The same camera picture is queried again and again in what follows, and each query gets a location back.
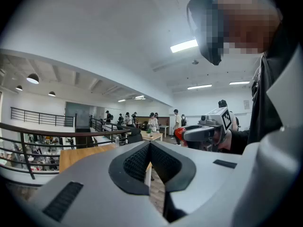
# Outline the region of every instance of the black sleeve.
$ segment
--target black sleeve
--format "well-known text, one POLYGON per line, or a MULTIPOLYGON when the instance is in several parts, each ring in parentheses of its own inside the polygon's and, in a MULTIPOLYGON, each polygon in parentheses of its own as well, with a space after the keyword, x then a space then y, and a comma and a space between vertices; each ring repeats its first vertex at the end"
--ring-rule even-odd
POLYGON ((242 154, 247 146, 248 135, 250 131, 233 131, 232 132, 232 144, 229 153, 242 154))

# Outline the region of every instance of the bottle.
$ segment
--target bottle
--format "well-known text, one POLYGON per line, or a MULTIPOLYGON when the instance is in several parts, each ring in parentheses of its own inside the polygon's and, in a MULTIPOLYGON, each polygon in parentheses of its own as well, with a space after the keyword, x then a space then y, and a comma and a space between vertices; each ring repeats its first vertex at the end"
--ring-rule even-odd
POLYGON ((116 148, 120 146, 120 140, 119 137, 116 137, 116 148))

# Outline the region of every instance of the floor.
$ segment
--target floor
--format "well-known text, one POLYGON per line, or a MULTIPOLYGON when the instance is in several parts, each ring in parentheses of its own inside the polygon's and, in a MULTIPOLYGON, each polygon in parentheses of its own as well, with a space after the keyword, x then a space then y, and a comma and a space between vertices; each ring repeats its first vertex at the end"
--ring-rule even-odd
MULTIPOLYGON (((166 136, 166 138, 163 137, 163 141, 172 144, 176 142, 174 138, 171 139, 171 136, 166 136)), ((164 206, 165 186, 154 169, 152 169, 151 175, 155 180, 151 181, 150 201, 162 214, 164 206)), ((25 200, 28 200, 35 193, 35 191, 39 189, 39 187, 27 187, 14 183, 7 183, 7 188, 15 195, 20 196, 25 200)))

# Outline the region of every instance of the hand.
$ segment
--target hand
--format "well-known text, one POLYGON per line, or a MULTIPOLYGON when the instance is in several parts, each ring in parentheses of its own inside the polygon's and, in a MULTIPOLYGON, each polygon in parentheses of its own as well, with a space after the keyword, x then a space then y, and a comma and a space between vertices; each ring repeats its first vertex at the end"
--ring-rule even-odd
MULTIPOLYGON (((214 144, 220 140, 219 137, 220 137, 220 133, 218 131, 215 131, 213 136, 214 144)), ((231 150, 231 144, 232 144, 232 132, 228 130, 226 133, 225 140, 219 144, 218 149, 224 148, 227 150, 231 150)))

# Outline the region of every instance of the chair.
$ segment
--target chair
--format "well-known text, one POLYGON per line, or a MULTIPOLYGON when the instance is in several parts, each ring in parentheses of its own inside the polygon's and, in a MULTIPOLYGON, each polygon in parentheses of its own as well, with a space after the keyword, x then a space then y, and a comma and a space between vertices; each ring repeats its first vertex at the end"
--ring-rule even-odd
POLYGON ((128 141, 128 144, 143 141, 142 134, 128 135, 127 141, 128 141))

